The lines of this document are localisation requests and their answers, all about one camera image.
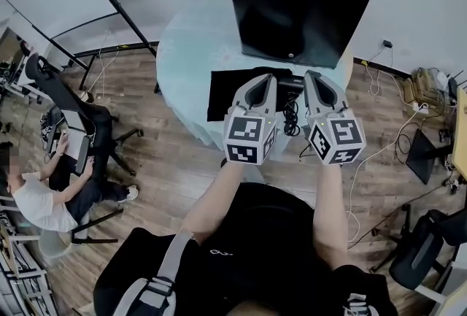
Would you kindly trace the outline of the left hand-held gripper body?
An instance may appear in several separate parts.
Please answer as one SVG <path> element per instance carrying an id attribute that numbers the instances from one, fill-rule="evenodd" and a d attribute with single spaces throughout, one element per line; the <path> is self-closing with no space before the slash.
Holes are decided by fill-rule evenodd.
<path id="1" fill-rule="evenodd" d="M 223 148 L 227 161 L 261 165 L 277 140 L 277 118 L 241 105 L 228 109 Z"/>

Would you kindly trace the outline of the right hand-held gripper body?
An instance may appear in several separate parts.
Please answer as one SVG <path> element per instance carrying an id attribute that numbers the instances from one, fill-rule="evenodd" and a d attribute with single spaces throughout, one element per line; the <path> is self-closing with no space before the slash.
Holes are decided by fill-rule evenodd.
<path id="1" fill-rule="evenodd" d="M 347 102 L 312 109 L 306 105 L 305 138 L 323 165 L 352 163 L 366 147 L 363 124 Z"/>

